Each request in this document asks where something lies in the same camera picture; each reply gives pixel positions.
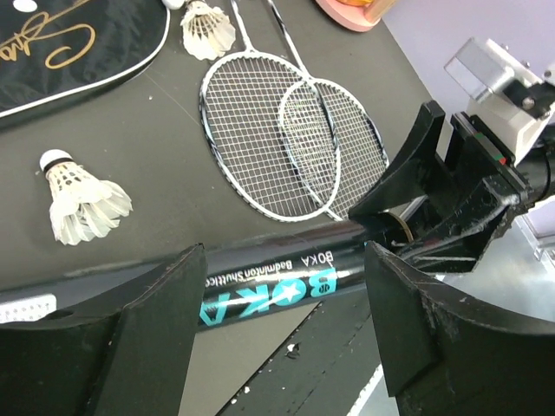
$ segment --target table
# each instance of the table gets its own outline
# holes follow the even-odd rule
[[[429,94],[385,25],[361,35],[338,27],[311,0],[276,3],[309,70],[352,91],[390,157],[395,155]],[[210,4],[229,14],[229,4]],[[286,55],[264,2],[241,0],[239,6],[255,46]],[[181,46],[180,18],[173,13],[166,45],[144,74],[99,98],[0,133],[0,289],[139,262],[196,242],[210,246],[329,221],[322,216],[308,224],[274,222],[227,184],[199,124],[199,84],[210,65]],[[77,247],[54,241],[49,188],[38,168],[50,148],[71,153],[94,175],[128,192],[134,212],[120,228]],[[181,413],[215,414],[310,311],[303,307],[198,334]]]

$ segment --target screw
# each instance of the screw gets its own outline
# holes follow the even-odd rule
[[[525,110],[531,110],[532,107],[534,107],[535,104],[536,104],[536,101],[534,101],[533,98],[526,97],[522,101],[522,108],[524,108]]]

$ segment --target gold logo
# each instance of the gold logo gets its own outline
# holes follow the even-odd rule
[[[88,42],[81,50],[77,51],[77,53],[74,53],[73,56],[64,61],[56,62],[56,57],[58,57],[57,61],[60,61],[59,55],[61,52],[72,50],[70,46],[63,45],[48,54],[44,60],[44,66],[48,69],[60,69],[81,59],[85,54],[87,54],[87,52],[90,51],[93,44],[95,44],[96,32],[92,26],[86,23],[78,23],[70,28],[48,33],[47,35],[43,35],[42,33],[50,23],[90,1],[91,0],[76,0],[73,6],[62,10],[53,16],[48,14],[46,11],[41,11],[40,13],[36,13],[30,17],[18,33],[15,33],[13,37],[7,41],[0,43],[0,64],[2,62],[17,62],[17,59],[22,52],[26,56],[31,56],[30,46],[33,42],[44,41],[65,33],[75,32],[77,30],[85,30],[88,32]]]

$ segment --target white label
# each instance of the white label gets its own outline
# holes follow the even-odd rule
[[[0,323],[38,321],[55,310],[56,297],[50,293],[0,303]]]

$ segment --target white floor line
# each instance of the white floor line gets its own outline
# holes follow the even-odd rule
[[[370,399],[370,396],[375,391],[375,388],[378,387],[378,383],[383,378],[383,368],[382,364],[380,364],[377,369],[370,377],[370,381],[368,384],[362,389],[360,394],[358,395],[358,399],[356,399],[355,404],[351,407],[347,416],[358,416],[360,414],[362,408],[366,404],[366,402]]]

